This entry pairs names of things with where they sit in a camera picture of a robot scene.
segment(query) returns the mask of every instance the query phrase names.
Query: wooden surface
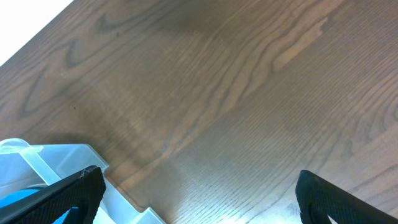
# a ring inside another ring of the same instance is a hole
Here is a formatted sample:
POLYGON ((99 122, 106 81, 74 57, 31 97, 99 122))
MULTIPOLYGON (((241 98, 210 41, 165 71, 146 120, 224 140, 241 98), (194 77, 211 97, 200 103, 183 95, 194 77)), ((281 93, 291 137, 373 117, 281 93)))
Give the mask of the wooden surface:
POLYGON ((0 68, 0 137, 91 144, 168 223, 298 223, 302 169, 398 217, 397 11, 76 0, 0 68))

